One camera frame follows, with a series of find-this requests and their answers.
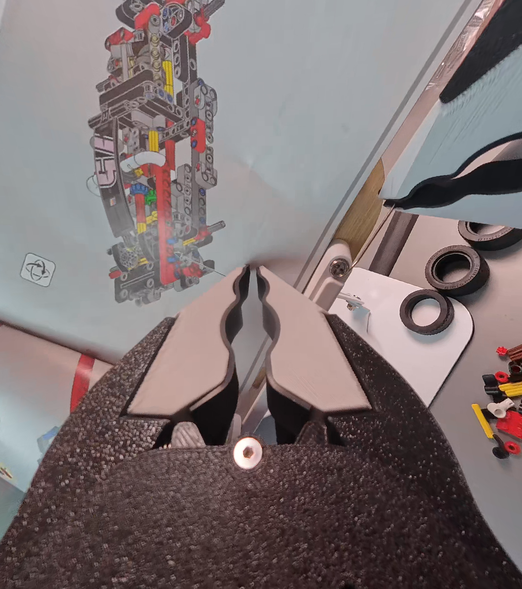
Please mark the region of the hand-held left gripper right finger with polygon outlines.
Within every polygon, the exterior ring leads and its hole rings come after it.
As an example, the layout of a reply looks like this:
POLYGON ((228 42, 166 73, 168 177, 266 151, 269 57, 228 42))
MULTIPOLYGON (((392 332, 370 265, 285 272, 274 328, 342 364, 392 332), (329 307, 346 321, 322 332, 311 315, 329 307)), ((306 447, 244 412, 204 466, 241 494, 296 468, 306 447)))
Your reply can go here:
POLYGON ((329 436, 328 418, 372 410, 329 315, 265 266, 256 270, 263 327, 267 408, 277 444, 294 444, 309 422, 329 436))

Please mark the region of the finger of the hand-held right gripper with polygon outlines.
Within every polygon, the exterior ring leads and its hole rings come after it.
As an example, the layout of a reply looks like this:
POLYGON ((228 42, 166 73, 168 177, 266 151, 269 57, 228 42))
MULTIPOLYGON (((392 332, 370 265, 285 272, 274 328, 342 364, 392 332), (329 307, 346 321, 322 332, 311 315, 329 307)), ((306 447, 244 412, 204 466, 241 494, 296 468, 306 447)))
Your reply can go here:
POLYGON ((522 1, 503 1, 440 93, 448 104, 522 45, 522 1))
MULTIPOLYGON (((389 173, 383 200, 405 197, 419 182, 454 173, 490 143, 522 131, 522 45, 446 105, 434 105, 389 173)), ((522 193, 468 195, 416 214, 522 229, 522 193)))

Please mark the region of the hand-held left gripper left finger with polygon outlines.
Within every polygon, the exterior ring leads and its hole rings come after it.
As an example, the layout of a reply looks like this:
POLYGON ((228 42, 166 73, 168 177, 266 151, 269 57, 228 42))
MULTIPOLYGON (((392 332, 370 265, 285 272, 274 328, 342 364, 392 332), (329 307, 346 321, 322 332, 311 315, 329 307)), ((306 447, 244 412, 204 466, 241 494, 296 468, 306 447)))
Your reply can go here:
POLYGON ((239 267, 177 314, 125 416, 191 422, 205 444, 225 444, 239 396, 232 344, 249 285, 250 267, 239 267))

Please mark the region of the building instruction booklet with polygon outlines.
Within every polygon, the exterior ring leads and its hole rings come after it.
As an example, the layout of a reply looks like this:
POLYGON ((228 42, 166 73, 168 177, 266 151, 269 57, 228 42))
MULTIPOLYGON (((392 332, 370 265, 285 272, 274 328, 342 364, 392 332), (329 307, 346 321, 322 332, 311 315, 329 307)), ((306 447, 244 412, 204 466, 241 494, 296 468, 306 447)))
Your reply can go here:
POLYGON ((0 478, 235 267, 308 284, 478 4, 0 3, 0 478))

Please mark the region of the grey desk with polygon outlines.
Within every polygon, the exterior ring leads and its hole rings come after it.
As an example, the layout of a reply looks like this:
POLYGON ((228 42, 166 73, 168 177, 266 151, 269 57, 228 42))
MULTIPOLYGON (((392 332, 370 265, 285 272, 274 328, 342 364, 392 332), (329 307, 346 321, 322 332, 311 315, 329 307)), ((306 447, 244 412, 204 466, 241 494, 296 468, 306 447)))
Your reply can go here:
POLYGON ((522 451, 508 460, 495 458, 471 409, 486 401, 482 375, 504 369, 496 348, 522 343, 522 241, 487 252, 486 259, 490 278, 485 287, 460 299, 473 318, 473 337, 430 410, 480 511, 522 571, 522 451))

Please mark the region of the black rubber tire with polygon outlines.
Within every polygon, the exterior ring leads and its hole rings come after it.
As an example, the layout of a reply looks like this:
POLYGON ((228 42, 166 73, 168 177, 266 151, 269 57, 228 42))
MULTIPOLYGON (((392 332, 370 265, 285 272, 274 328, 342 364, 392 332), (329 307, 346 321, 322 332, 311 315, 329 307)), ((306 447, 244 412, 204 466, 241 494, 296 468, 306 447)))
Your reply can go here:
POLYGON ((469 246, 453 245, 435 252, 425 266, 425 278, 435 290, 446 297, 461 297, 481 289, 490 277, 486 260, 469 246), (441 277, 442 271, 453 262, 464 263, 466 274, 458 280, 447 282, 441 277))
POLYGON ((419 335, 436 335, 445 331, 455 317, 455 308, 449 298, 444 297, 438 291, 420 289, 406 296, 399 308, 399 317, 403 325, 419 335), (428 325, 418 325, 413 319, 413 310, 416 305, 425 300, 434 300, 439 305, 438 317, 428 325))
POLYGON ((457 230, 469 246, 479 251, 496 252, 514 246, 522 240, 522 229, 494 227, 472 221, 458 221, 457 230))

